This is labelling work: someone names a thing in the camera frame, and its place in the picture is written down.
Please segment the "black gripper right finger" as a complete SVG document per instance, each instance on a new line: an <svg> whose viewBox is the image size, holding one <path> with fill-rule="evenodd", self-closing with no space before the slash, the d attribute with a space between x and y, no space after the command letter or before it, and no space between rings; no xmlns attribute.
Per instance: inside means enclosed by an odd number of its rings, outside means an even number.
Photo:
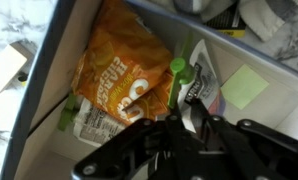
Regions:
<svg viewBox="0 0 298 180"><path fill-rule="evenodd" d="M298 140L251 119L231 124L193 99L190 117L204 152L222 152L245 180L298 180Z"/></svg>

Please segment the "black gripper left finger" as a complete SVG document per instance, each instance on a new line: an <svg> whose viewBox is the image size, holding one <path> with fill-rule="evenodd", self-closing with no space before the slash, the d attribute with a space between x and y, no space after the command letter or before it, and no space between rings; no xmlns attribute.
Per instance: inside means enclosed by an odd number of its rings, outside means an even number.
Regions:
<svg viewBox="0 0 298 180"><path fill-rule="evenodd" d="M186 130L177 107L164 120L143 118L80 160L72 180L203 180L201 144Z"/></svg>

